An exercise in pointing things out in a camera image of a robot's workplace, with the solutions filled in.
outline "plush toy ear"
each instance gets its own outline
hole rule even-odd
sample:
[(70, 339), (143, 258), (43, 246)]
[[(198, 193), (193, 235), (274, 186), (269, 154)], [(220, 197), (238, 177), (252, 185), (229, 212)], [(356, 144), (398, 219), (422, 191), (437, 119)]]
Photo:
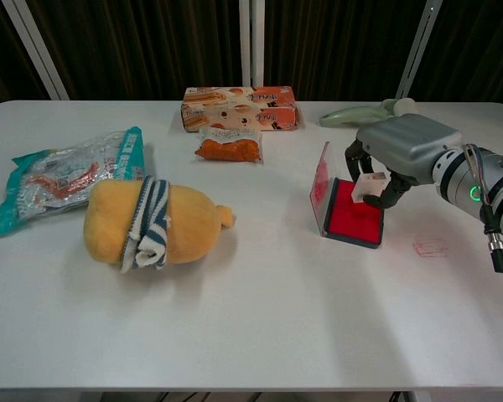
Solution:
[(233, 211), (231, 208), (226, 207), (225, 205), (216, 205), (216, 209), (218, 209), (218, 213), (221, 218), (221, 225), (224, 228), (230, 228), (233, 226)]

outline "plush toy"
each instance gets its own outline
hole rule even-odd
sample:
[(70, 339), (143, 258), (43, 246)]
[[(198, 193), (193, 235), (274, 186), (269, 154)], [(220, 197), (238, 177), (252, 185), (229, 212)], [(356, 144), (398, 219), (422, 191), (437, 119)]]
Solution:
[(95, 260), (130, 268), (182, 264), (206, 255), (220, 228), (231, 227), (231, 209), (215, 206), (193, 188), (147, 177), (103, 180), (92, 190), (84, 242)]

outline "cardboard box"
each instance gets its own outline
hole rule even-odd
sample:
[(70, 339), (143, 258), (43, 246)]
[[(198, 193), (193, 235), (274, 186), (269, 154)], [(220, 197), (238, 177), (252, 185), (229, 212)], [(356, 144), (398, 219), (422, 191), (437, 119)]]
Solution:
[(181, 116), (186, 131), (205, 126), (292, 130), (298, 124), (290, 86), (188, 88)]

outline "plastic snack package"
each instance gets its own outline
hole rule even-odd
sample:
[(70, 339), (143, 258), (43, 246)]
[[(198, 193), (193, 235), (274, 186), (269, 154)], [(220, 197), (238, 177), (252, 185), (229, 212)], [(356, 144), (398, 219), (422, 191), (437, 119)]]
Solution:
[(105, 178), (143, 179), (142, 130), (131, 127), (13, 161), (17, 168), (9, 175), (0, 205), (0, 235), (30, 219), (87, 204), (93, 186)]
[(258, 162), (262, 160), (261, 138), (257, 129), (203, 127), (201, 145), (195, 154), (214, 161)]

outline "blue and white striped scarf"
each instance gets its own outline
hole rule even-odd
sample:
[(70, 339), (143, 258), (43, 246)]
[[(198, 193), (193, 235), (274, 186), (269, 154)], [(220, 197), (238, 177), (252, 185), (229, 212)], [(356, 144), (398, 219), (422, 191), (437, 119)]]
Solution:
[(168, 195), (168, 181), (154, 180), (152, 176), (143, 180), (123, 251), (121, 273), (144, 266), (161, 270), (166, 263)]

